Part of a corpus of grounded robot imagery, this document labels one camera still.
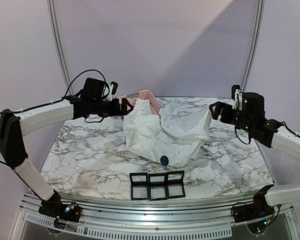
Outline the blue round brooch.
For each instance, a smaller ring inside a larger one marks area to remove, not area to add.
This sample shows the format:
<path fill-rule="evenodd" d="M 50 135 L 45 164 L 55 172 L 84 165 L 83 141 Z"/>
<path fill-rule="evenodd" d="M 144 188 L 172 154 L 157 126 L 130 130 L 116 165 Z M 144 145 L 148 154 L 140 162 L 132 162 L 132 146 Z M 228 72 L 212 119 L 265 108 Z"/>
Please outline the blue round brooch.
<path fill-rule="evenodd" d="M 162 166 L 167 166 L 169 164 L 169 158 L 165 155 L 160 157 L 160 164 Z"/>

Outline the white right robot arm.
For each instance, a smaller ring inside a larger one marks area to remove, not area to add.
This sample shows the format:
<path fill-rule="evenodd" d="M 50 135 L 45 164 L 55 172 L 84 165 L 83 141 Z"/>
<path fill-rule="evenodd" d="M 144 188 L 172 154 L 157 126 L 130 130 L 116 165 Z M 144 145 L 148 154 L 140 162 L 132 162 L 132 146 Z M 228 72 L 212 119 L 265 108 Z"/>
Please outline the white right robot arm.
<path fill-rule="evenodd" d="M 209 106 L 211 116 L 224 124 L 233 125 L 235 130 L 243 130 L 249 140 L 256 140 L 267 148 L 273 148 L 300 161 L 300 134 L 292 131 L 285 122 L 266 119 L 265 99 L 255 92 L 232 92 L 233 104 L 218 101 Z M 253 196 L 250 204 L 236 203 L 231 215 L 236 223 L 263 220 L 263 226 L 270 225 L 278 212 L 275 207 L 290 203 L 300 203 L 300 184 L 269 184 Z"/>

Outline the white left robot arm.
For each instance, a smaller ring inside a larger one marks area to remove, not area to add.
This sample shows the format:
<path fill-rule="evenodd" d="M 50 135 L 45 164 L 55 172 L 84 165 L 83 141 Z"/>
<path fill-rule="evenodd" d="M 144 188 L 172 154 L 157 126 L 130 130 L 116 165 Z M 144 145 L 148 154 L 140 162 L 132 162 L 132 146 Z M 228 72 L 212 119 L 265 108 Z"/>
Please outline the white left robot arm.
<path fill-rule="evenodd" d="M 114 81 L 107 83 L 89 77 L 75 95 L 25 110 L 5 109 L 0 113 L 0 154 L 4 163 L 41 200 L 38 212 L 54 218 L 55 224 L 59 220 L 78 223 L 83 209 L 75 202 L 62 202 L 61 196 L 29 160 L 23 138 L 58 122 L 87 119 L 91 115 L 101 119 L 128 115 L 134 107 L 126 98 L 113 98 L 117 88 Z"/>

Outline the white button shirt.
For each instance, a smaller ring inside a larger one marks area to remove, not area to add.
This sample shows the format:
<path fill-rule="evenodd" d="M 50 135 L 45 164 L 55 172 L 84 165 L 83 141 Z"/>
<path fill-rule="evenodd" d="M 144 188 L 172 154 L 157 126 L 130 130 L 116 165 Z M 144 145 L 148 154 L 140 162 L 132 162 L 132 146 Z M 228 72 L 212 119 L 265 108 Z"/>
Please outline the white button shirt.
<path fill-rule="evenodd" d="M 212 115 L 208 106 L 187 116 L 178 116 L 180 111 L 180 105 L 172 101 L 153 114 L 149 100 L 137 99 L 123 119 L 127 150 L 153 162 L 166 156 L 168 165 L 175 168 L 195 159 L 210 139 Z"/>

